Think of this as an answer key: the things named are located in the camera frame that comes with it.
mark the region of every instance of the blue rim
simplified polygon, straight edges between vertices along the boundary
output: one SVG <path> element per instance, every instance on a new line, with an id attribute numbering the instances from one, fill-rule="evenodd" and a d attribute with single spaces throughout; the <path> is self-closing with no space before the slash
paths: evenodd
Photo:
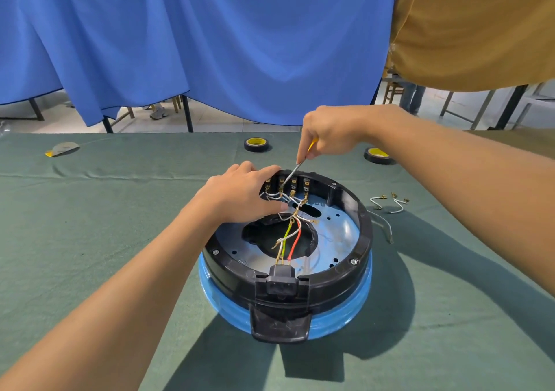
<path id="1" fill-rule="evenodd" d="M 219 315 L 227 322 L 246 333 L 251 333 L 250 314 L 249 311 L 232 302 L 224 295 L 216 284 L 210 278 L 210 272 L 204 261 L 204 255 L 199 258 L 199 275 L 200 284 L 204 290 L 206 298 L 211 303 Z M 355 291 L 346 301 L 336 306 L 332 310 L 328 310 L 312 317 L 310 323 L 309 340 L 327 336 L 342 329 L 349 324 L 351 320 L 362 309 L 368 293 L 370 291 L 370 283 L 372 281 L 372 251 L 369 253 L 368 264 L 362 276 L 361 282 Z"/>

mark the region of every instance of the person's left hand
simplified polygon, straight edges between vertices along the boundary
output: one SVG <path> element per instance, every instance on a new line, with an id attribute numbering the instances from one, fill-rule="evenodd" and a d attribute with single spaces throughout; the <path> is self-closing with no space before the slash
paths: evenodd
<path id="1" fill-rule="evenodd" d="M 278 170 L 276 165 L 257 171 L 251 162 L 234 164 L 223 175 L 208 179 L 191 201 L 211 208 L 220 223 L 252 222 L 284 212 L 288 209 L 286 203 L 259 197 L 264 181 Z"/>

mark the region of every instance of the yellow curtain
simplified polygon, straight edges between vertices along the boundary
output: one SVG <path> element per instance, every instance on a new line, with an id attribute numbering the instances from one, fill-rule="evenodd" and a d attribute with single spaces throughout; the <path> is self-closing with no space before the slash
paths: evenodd
<path id="1" fill-rule="evenodd" d="M 460 92 L 554 79 L 555 0 L 397 0 L 391 66 Z"/>

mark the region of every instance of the blue curtain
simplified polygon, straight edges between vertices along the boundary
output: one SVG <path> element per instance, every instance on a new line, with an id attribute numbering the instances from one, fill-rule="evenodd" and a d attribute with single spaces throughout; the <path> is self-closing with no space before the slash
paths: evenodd
<path id="1" fill-rule="evenodd" d="M 8 0 L 0 103 L 63 86 L 93 125 L 120 106 L 186 93 L 249 120 L 299 125 L 319 105 L 371 101 L 393 2 Z"/>

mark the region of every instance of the blue jeans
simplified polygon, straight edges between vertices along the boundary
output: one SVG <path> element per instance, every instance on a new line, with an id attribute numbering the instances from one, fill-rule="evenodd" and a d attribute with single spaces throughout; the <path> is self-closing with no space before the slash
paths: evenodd
<path id="1" fill-rule="evenodd" d="M 400 82 L 399 84 L 404 88 L 399 106 L 406 110 L 409 114 L 418 114 L 426 87 L 418 86 L 414 83 L 405 81 Z"/>

